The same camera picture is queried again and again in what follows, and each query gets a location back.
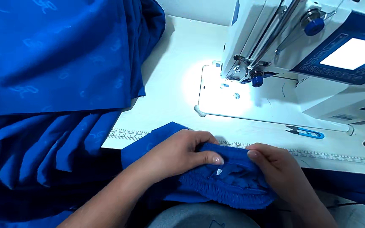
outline right hand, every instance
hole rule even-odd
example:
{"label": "right hand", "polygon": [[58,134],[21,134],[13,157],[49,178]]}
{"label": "right hand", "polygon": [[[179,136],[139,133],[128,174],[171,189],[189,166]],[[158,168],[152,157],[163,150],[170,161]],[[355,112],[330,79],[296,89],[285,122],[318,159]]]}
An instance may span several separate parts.
{"label": "right hand", "polygon": [[287,150],[261,143],[246,149],[249,150],[247,156],[260,167],[271,188],[295,210],[321,204],[301,167]]}

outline thread snips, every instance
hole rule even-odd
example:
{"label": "thread snips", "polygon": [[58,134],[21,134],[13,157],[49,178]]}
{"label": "thread snips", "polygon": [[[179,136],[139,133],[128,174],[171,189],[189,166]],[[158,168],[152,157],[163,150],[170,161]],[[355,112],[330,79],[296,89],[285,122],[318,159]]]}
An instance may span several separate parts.
{"label": "thread snips", "polygon": [[286,125],[286,127],[291,128],[291,130],[286,130],[287,132],[290,132],[290,133],[293,133],[296,135],[306,136],[306,137],[316,138],[316,139],[323,139],[325,137],[325,135],[321,132],[315,132],[312,130],[304,129],[301,127],[295,127],[295,126]]}

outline ruler markings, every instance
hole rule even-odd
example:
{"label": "ruler markings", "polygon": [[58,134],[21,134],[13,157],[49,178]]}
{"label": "ruler markings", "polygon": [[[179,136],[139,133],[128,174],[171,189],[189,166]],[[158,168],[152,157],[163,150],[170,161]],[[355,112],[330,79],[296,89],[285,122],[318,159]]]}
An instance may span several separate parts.
{"label": "ruler markings", "polygon": [[[108,138],[137,141],[149,133],[150,132],[146,132],[146,131],[114,128],[109,133]],[[240,143],[240,142],[235,142],[235,141],[224,141],[224,140],[219,140],[219,144],[221,146],[236,147],[236,148],[242,148],[242,149],[251,145],[250,143],[243,143],[243,142]],[[334,153],[324,153],[324,152],[320,152],[320,151],[300,150],[300,149],[291,149],[291,148],[284,148],[284,149],[288,150],[293,156],[298,156],[298,157],[311,157],[311,158],[319,158],[319,159],[330,159],[330,160],[339,161],[339,162],[347,161],[347,162],[365,164],[365,157],[339,155],[339,154],[334,154]]]}

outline sewing machine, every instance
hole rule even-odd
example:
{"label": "sewing machine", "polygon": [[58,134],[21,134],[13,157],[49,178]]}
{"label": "sewing machine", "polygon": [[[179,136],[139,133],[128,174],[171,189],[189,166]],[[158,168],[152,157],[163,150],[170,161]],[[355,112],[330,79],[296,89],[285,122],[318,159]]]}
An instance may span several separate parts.
{"label": "sewing machine", "polygon": [[365,121],[365,1],[238,0],[222,48],[202,71],[200,116],[340,132]]}

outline left hand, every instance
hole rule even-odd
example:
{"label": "left hand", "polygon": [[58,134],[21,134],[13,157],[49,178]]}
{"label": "left hand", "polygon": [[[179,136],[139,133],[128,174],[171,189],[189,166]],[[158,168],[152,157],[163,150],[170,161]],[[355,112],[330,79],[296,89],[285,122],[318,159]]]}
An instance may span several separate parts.
{"label": "left hand", "polygon": [[155,146],[131,166],[142,171],[146,180],[157,183],[203,164],[222,165],[223,158],[216,152],[195,153],[196,146],[204,142],[219,144],[209,132],[184,129]]}

